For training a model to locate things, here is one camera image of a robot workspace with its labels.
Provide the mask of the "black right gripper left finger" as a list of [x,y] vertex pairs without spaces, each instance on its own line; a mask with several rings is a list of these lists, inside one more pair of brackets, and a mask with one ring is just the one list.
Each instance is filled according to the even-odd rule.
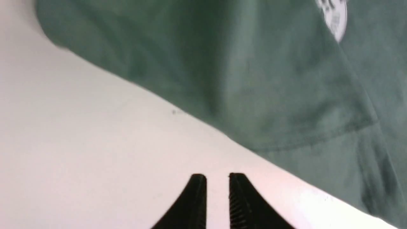
[[206,220],[207,178],[192,174],[179,197],[152,228],[205,229]]

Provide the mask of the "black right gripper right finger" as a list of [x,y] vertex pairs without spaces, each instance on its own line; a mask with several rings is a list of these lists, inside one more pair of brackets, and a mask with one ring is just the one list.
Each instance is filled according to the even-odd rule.
[[231,229],[293,229],[243,173],[229,174]]

